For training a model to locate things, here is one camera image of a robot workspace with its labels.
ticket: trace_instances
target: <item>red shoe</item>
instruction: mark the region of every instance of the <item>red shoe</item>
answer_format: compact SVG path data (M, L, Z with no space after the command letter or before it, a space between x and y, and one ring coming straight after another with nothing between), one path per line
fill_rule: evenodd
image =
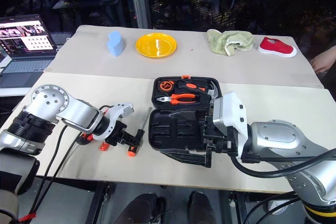
M258 47L258 51L263 54L278 55L285 58L293 57L297 53L295 47L285 44L281 40L271 39L268 37L265 37L262 40L260 46Z

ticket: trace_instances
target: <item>laptop keyboard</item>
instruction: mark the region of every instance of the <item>laptop keyboard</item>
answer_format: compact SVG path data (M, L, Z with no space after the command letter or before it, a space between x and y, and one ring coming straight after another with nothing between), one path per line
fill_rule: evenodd
M12 61L3 73L43 72L52 60Z

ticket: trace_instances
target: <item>white sole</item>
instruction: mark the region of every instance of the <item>white sole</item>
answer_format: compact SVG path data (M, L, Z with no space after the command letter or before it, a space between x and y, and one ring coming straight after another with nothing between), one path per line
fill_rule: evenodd
M293 51L290 54L282 54L280 52L276 52L272 50L265 50L265 49L262 49L260 46L258 47L258 51L262 52L263 54L271 54L271 55L281 56L284 58L291 58L291 57L294 57L297 53L296 48L295 47L292 47L292 48L293 48Z

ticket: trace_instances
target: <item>person's hand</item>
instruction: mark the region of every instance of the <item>person's hand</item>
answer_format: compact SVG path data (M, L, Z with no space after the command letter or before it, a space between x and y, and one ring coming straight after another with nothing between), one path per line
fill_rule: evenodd
M310 61L314 71L321 73L327 71L336 61L336 46L329 50L317 55Z

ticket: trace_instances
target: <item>green towel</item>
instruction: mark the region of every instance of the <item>green towel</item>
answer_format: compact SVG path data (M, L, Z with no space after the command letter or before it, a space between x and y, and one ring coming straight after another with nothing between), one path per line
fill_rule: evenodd
M235 49L248 51L253 47L254 37L248 31L225 31L209 29L206 36L212 52L220 55L235 55Z

